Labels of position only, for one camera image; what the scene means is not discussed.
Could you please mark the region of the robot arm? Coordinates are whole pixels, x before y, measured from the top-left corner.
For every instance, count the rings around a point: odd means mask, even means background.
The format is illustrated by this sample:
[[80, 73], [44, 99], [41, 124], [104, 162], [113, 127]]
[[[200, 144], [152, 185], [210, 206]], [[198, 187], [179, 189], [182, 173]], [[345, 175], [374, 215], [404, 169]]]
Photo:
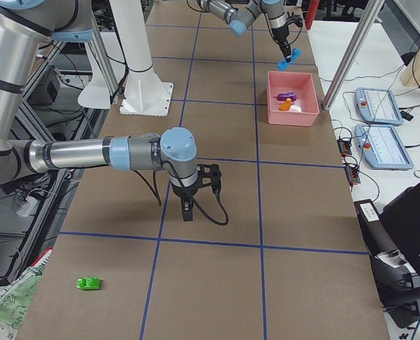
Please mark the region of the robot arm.
[[45, 105], [51, 121], [34, 122], [17, 132], [14, 120], [30, 96], [30, 73], [42, 47], [57, 51], [61, 43], [90, 43], [95, 36], [90, 1], [0, 1], [0, 186], [27, 176], [62, 169], [109, 166], [119, 171], [166, 171], [181, 201], [184, 221], [199, 208], [196, 193], [209, 187], [220, 195], [220, 168], [200, 164], [193, 134], [173, 127], [161, 134], [71, 139], [66, 132], [79, 123], [93, 131], [88, 107], [69, 112]]
[[244, 8], [235, 8], [232, 1], [200, 0], [196, 1], [203, 13], [211, 13], [224, 21], [235, 35], [243, 35], [256, 19], [264, 15], [273, 42], [280, 48], [286, 62], [291, 62], [293, 51], [288, 42], [289, 26], [302, 28], [300, 14], [285, 12], [283, 1], [235, 1], [244, 4]]

